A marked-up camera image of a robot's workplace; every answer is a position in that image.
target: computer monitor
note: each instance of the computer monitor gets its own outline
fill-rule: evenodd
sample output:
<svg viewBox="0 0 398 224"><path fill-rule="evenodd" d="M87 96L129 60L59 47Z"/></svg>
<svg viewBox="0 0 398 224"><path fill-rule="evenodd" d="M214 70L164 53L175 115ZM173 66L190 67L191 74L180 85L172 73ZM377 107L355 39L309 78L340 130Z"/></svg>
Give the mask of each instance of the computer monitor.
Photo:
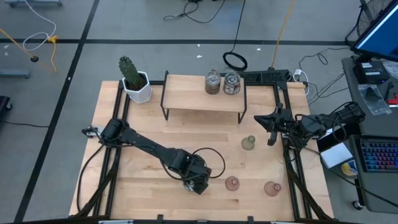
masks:
<svg viewBox="0 0 398 224"><path fill-rule="evenodd" d="M365 57L398 62L398 0L393 0L351 48Z"/></svg>

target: wooden platform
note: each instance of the wooden platform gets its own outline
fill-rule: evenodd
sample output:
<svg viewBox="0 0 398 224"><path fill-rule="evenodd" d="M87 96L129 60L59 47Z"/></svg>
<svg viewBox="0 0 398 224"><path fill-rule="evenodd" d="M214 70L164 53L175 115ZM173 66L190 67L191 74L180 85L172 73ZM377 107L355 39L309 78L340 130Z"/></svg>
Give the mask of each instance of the wooden platform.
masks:
<svg viewBox="0 0 398 224"><path fill-rule="evenodd" d="M196 75L167 75L163 107L165 109L204 110L243 112L244 94L241 79L241 91L236 95L227 95L221 90L210 95L205 91L205 77Z"/></svg>
<svg viewBox="0 0 398 224"><path fill-rule="evenodd" d="M117 82L103 82L93 126L105 126L109 121L117 85ZM309 113L303 85L289 83L288 86L294 114ZM224 156L226 171L219 179L210 179L205 192L196 195L187 192L181 181L168 177L158 159L133 147L124 148L111 218L156 219L158 214L163 214L168 220L243 221L247 220L247 216L254 216L256 221L294 219L280 137L274 146L268 146L269 134L252 118L273 112L275 99L271 87L247 86L248 110L241 124L236 123L236 113L193 110L172 110L172 119L165 121L160 108L162 86L153 85L152 88L150 102L141 105L131 102L128 116L130 127L168 147L181 147L189 152L200 147L213 147ZM241 140L249 134L255 135L256 147L246 151L241 147ZM88 140L82 165L98 147L97 139ZM315 141L308 147L317 149ZM83 176L81 206L98 186L103 154L104 151L100 152L91 161ZM214 152L201 151L199 154L213 169L212 175L221 172L221 159ZM324 211L333 216L319 157L305 150L301 156L308 191ZM241 181L240 188L235 192L228 191L224 186L225 179L230 175ZM263 187L268 181L282 185L282 191L276 197L268 197L264 193ZM107 196L108 191L103 195L103 201ZM77 212L75 197L70 214ZM105 203L102 203L101 214L104 208Z"/></svg>

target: blue screen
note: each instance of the blue screen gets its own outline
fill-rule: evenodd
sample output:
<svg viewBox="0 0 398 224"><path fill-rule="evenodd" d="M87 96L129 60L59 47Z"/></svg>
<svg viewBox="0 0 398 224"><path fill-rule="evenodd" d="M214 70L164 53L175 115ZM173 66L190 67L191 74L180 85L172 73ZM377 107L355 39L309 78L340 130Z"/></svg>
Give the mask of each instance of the blue screen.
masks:
<svg viewBox="0 0 398 224"><path fill-rule="evenodd" d="M356 48L398 60L398 4L392 6Z"/></svg>

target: potted cactus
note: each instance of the potted cactus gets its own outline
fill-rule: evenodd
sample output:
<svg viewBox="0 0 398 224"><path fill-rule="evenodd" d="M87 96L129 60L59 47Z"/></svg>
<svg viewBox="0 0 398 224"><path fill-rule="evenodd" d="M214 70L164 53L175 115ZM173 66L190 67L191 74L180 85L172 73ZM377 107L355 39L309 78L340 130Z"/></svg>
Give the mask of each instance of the potted cactus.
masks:
<svg viewBox="0 0 398 224"><path fill-rule="evenodd" d="M119 68L124 76L124 91L136 103L148 102L152 96L152 88L149 85L147 74L137 71L132 61L126 56L120 58Z"/></svg>

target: white label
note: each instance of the white label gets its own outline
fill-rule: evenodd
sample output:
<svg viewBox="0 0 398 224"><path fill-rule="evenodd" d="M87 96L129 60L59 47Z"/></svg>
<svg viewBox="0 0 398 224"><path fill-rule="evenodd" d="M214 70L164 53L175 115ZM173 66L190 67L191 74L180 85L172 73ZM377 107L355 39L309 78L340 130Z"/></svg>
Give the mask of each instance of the white label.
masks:
<svg viewBox="0 0 398 224"><path fill-rule="evenodd" d="M363 68L371 68L372 65L370 63L362 63Z"/></svg>
<svg viewBox="0 0 398 224"><path fill-rule="evenodd" d="M380 72L366 72L366 75L380 75Z"/></svg>

